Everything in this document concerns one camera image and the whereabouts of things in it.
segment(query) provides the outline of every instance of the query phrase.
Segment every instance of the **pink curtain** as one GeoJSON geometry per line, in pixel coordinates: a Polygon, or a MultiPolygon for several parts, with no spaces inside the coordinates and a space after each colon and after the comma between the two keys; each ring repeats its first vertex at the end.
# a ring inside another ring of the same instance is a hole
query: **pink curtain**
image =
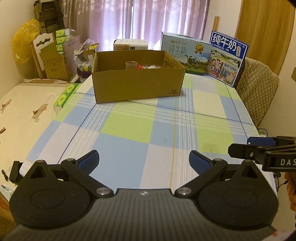
{"type": "Polygon", "coordinates": [[[161,32],[203,38],[210,0],[134,0],[132,38],[159,50],[161,32]]]}
{"type": "Polygon", "coordinates": [[[130,38],[132,0],[62,0],[65,26],[76,30],[81,43],[90,38],[101,50],[113,50],[117,38],[130,38]]]}
{"type": "Polygon", "coordinates": [[[210,0],[62,0],[65,26],[113,50],[117,38],[145,39],[159,49],[161,32],[202,38],[210,0]]]}

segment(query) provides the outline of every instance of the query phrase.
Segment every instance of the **yellow plastic bag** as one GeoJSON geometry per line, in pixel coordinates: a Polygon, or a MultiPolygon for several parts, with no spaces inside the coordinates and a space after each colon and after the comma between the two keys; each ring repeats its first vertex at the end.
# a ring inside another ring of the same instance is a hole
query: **yellow plastic bag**
{"type": "Polygon", "coordinates": [[[13,58],[17,63],[26,63],[31,57],[30,42],[40,34],[39,22],[36,19],[27,21],[21,26],[12,39],[13,58]]]}

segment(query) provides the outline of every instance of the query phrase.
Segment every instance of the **chair with quilted cover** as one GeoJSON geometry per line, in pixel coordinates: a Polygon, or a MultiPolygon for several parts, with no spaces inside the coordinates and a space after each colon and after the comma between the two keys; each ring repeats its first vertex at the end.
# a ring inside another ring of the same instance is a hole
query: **chair with quilted cover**
{"type": "Polygon", "coordinates": [[[267,65],[245,58],[245,68],[236,90],[256,127],[263,119],[278,85],[279,77],[267,65]]]}

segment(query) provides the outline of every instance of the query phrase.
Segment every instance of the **clear plastic cup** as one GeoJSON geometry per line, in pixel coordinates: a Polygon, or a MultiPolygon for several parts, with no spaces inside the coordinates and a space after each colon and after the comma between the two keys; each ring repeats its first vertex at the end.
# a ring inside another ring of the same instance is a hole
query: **clear plastic cup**
{"type": "Polygon", "coordinates": [[[136,69],[138,62],[136,61],[126,61],[126,69],[136,69]]]}

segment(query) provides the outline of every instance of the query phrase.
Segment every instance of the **table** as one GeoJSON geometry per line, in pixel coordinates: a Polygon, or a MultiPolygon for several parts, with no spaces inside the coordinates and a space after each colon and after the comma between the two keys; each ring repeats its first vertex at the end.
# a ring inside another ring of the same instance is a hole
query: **table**
{"type": "MultiPolygon", "coordinates": [[[[96,104],[91,77],[40,136],[28,160],[60,163],[92,149],[100,155],[91,176],[117,188],[178,187],[197,176],[188,156],[197,150],[230,164],[234,142],[258,136],[235,89],[210,76],[185,74],[180,96],[96,104]]],[[[272,173],[264,173],[275,190],[272,173]]]]}

